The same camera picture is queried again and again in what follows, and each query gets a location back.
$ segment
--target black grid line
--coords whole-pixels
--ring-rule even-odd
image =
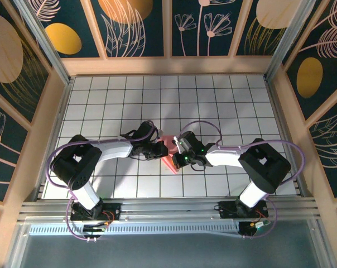
[[[124,101],[125,101],[125,92],[126,92],[126,81],[127,76],[125,77],[125,90],[124,90],[124,98],[123,98],[123,108],[122,108],[122,120],[120,122],[120,131],[119,133],[122,133],[122,126],[123,126],[123,113],[124,113]],[[117,186],[117,172],[118,172],[118,159],[116,159],[116,166],[115,166],[115,177],[114,177],[114,189],[113,189],[113,197],[115,198],[115,187]]]
[[[200,105],[199,105],[199,101],[198,101],[198,88],[197,88],[197,76],[195,75],[195,81],[196,81],[196,94],[197,94],[197,109],[198,109],[198,120],[201,120],[200,117]],[[198,123],[199,127],[200,127],[200,136],[202,137],[202,129],[201,129],[201,122]],[[206,197],[207,197],[207,181],[206,181],[206,171],[203,170],[203,176],[204,176],[204,188],[206,191]]]
[[[142,77],[142,88],[144,89],[144,80],[145,78]],[[143,105],[143,99],[144,99],[144,90],[141,90],[141,113],[140,113],[140,122],[142,122],[142,105]],[[139,169],[140,169],[140,161],[137,163],[137,180],[136,180],[136,197],[137,193],[139,191]]]
[[[232,83],[230,82],[230,76],[228,76],[228,79],[229,79],[230,88],[232,88]],[[215,84],[214,84],[213,76],[212,76],[212,80],[213,80],[213,87],[214,87],[215,104],[216,104],[216,107],[217,107],[218,126],[219,126],[219,129],[221,130],[222,128],[221,128],[221,126],[220,126],[220,117],[219,117],[219,111],[218,111],[217,95],[215,94]],[[225,168],[225,176],[227,177],[228,195],[230,196],[230,187],[229,187],[229,180],[228,180],[228,171],[227,171],[227,167],[226,167],[226,166],[225,166],[224,168]]]
[[[162,96],[162,94],[161,94],[161,87],[162,87],[162,83],[161,83],[161,76],[160,76],[160,129],[162,129],[162,112],[161,112],[161,96]],[[159,177],[158,177],[158,180],[159,180],[159,182],[158,182],[158,187],[159,187],[159,189],[158,189],[158,196],[159,197],[161,197],[161,164],[162,164],[162,160],[160,159],[160,166],[158,167],[159,168],[159,170],[158,170],[158,173],[159,173]]]
[[[179,78],[179,76],[177,76],[177,84],[178,84],[178,86],[179,86],[179,88],[180,88],[180,78]],[[179,119],[179,124],[180,124],[180,131],[181,131],[181,129],[182,129],[182,126],[181,126],[181,103],[180,103],[180,90],[179,90],[179,117],[180,117],[180,119]],[[183,171],[181,171],[181,177],[182,177],[182,197],[184,197],[185,196],[185,182],[184,182],[184,172]]]

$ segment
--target grid tile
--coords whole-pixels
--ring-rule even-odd
[[[90,104],[85,109],[85,120],[102,120],[104,112],[103,104]]]
[[[88,100],[89,90],[72,91],[69,104],[86,104]]]
[[[77,77],[74,80],[73,90],[88,90],[91,83],[91,77]]]
[[[160,76],[144,76],[144,88],[160,89],[161,88],[161,77]]]
[[[264,78],[261,75],[247,75],[250,88],[265,88]]]
[[[229,75],[213,75],[214,88],[230,88]]]
[[[116,104],[122,104],[124,103],[124,93],[125,90],[108,90],[107,91],[107,99],[105,103],[116,103]]]
[[[160,176],[139,176],[137,197],[160,197]]]
[[[107,97],[106,90],[91,90],[87,104],[104,104]]]
[[[178,103],[179,90],[178,89],[163,89],[161,90],[162,103]]]
[[[90,89],[108,89],[109,77],[93,77]]]
[[[125,89],[126,76],[113,76],[109,79],[108,89]]]
[[[143,92],[142,89],[126,90],[124,103],[141,103],[142,92]]]
[[[185,197],[205,197],[206,186],[203,175],[184,176]]]
[[[231,196],[238,196],[250,183],[247,174],[228,174],[229,191]]]
[[[183,197],[182,176],[161,176],[161,197]]]
[[[196,79],[194,75],[180,75],[179,88],[196,88]]]
[[[221,129],[224,146],[280,139],[262,76],[101,76],[76,78],[57,146],[79,133],[93,140],[115,138],[148,119],[164,135],[177,135],[192,121],[211,122]],[[188,130],[204,144],[219,139],[203,122]],[[285,155],[281,144],[272,146]],[[223,197],[239,195],[249,184],[241,167],[194,168],[200,171],[186,166],[175,175],[162,160],[111,159],[98,163],[92,181],[102,198]],[[276,194],[295,195],[294,182]],[[46,184],[43,197],[68,198],[68,193]]]
[[[213,102],[215,103],[215,94],[213,88],[199,88],[197,89],[198,102]]]
[[[217,102],[234,102],[232,89],[216,88],[214,91]]]
[[[196,89],[180,89],[180,103],[197,103]]]
[[[143,88],[143,76],[128,76],[126,77],[126,89],[142,89]]]
[[[68,105],[65,120],[82,120],[85,113],[85,105]]]
[[[122,119],[122,104],[106,104],[104,107],[103,119]]]
[[[231,75],[230,82],[232,88],[249,88],[248,80],[245,75]]]
[[[115,198],[135,198],[137,192],[137,176],[115,177]]]
[[[229,196],[228,180],[226,174],[206,176],[207,196],[226,197]]]
[[[197,88],[214,88],[211,75],[196,75]]]
[[[175,75],[165,75],[161,77],[161,88],[179,88],[179,78]]]

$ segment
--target purple cable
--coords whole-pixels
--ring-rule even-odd
[[[196,121],[192,121],[192,122],[188,123],[185,127],[183,127],[183,129],[180,131],[180,133],[177,135],[177,137],[181,136],[181,134],[186,130],[186,128],[188,128],[192,124],[194,124],[194,123],[200,123],[200,122],[201,123],[209,124],[209,125],[213,126],[218,131],[218,133],[219,133],[219,140],[217,140],[217,142],[215,143],[218,146],[218,143],[220,141],[222,141],[222,133],[221,133],[220,129],[217,128],[217,126],[215,124],[213,124],[211,122],[208,122],[208,121],[205,121],[205,120],[196,120]]]
[[[147,120],[147,122],[149,122],[151,124],[151,130],[148,134],[146,134],[144,137],[142,138],[135,138],[135,139],[131,139],[131,140],[123,140],[123,141],[128,141],[128,142],[136,142],[136,141],[142,141],[144,139],[146,139],[148,136],[150,136],[153,131],[154,131],[154,123],[151,120]],[[111,139],[106,139],[106,140],[96,140],[96,141],[75,141],[75,142],[71,142],[71,143],[67,143],[64,144],[60,147],[58,147],[56,150],[54,150],[51,155],[48,157],[47,161],[46,161],[46,165],[45,165],[45,173],[46,173],[46,178],[47,180],[50,182],[50,184],[52,184],[53,186],[59,187],[59,188],[64,188],[64,189],[68,189],[69,193],[74,196],[75,200],[77,200],[77,198],[75,197],[74,193],[72,192],[71,189],[68,188],[67,185],[60,185],[57,184],[55,182],[52,181],[51,177],[50,177],[50,165],[51,162],[53,160],[53,158],[55,157],[55,155],[63,150],[64,148],[70,147],[70,146],[75,146],[75,145],[84,145],[84,144],[99,144],[99,143],[109,143],[109,142],[118,142],[120,139],[118,138],[111,138]]]
[[[253,239],[253,238],[261,238],[261,237],[264,237],[264,236],[267,236],[268,234],[270,234],[273,229],[275,228],[275,225],[278,221],[278,213],[277,213],[277,209],[276,209],[276,206],[275,204],[270,200],[270,199],[266,199],[267,201],[269,201],[271,203],[271,205],[273,206],[273,209],[274,209],[274,212],[275,212],[275,218],[274,218],[274,222],[273,222],[273,225],[272,227],[270,227],[269,230],[267,230],[265,233],[263,234],[259,234],[258,236],[243,236],[244,238],[250,238],[250,239]]]
[[[284,180],[280,185],[286,184],[288,181],[293,180],[294,178],[296,178],[304,169],[305,167],[305,154],[304,152],[300,149],[300,147],[298,147],[296,144],[290,142],[290,141],[284,141],[284,140],[269,140],[269,141],[258,141],[258,142],[254,142],[248,145],[243,145],[243,146],[236,146],[236,147],[224,147],[224,146],[218,146],[218,148],[222,149],[222,150],[246,150],[252,146],[256,146],[256,145],[261,145],[261,144],[266,144],[266,143],[285,143],[291,147],[294,147],[301,155],[301,165],[300,168],[298,169],[298,171],[292,175],[290,178]]]
[[[68,231],[75,237],[75,238],[78,238],[80,240],[84,240],[84,241],[93,241],[93,239],[87,239],[87,238],[84,238],[82,236],[79,236],[77,235],[75,232],[73,232],[73,230],[70,228],[69,226],[69,221],[68,221],[68,209],[70,207],[70,204],[72,203],[72,201],[74,200],[73,197],[71,197],[68,201],[68,204],[67,204],[67,208],[66,208],[66,217],[65,217],[65,222],[66,222],[66,225],[67,225],[67,228],[68,228]]]
[[[236,146],[236,147],[224,147],[224,146],[221,146],[219,145],[218,143],[222,140],[222,133],[220,131],[219,128],[217,128],[217,126],[211,122],[208,122],[208,121],[205,121],[205,120],[196,120],[196,121],[192,121],[190,123],[188,123],[181,131],[180,133],[177,135],[177,136],[180,136],[183,131],[185,129],[187,129],[191,124],[194,124],[194,123],[206,123],[206,124],[209,124],[211,126],[213,126],[219,133],[219,140],[217,140],[217,142],[215,143],[217,145],[217,147],[219,149],[222,149],[222,150],[231,150],[231,151],[240,151],[240,150],[245,150],[245,149],[248,149],[252,146],[256,146],[256,145],[261,145],[261,144],[266,144],[266,143],[285,143],[291,147],[294,147],[301,155],[301,165],[300,165],[300,168],[299,170],[294,174],[292,175],[290,178],[284,180],[280,185],[283,185],[283,184],[286,184],[288,181],[290,180],[293,180],[295,179],[297,176],[299,176],[299,174],[303,171],[304,167],[305,167],[305,154],[304,152],[296,145],[294,144],[293,142],[290,142],[290,141],[284,141],[284,140],[268,140],[268,141],[258,141],[258,142],[254,142],[254,143],[251,143],[251,144],[248,144],[248,145],[242,145],[242,146]]]

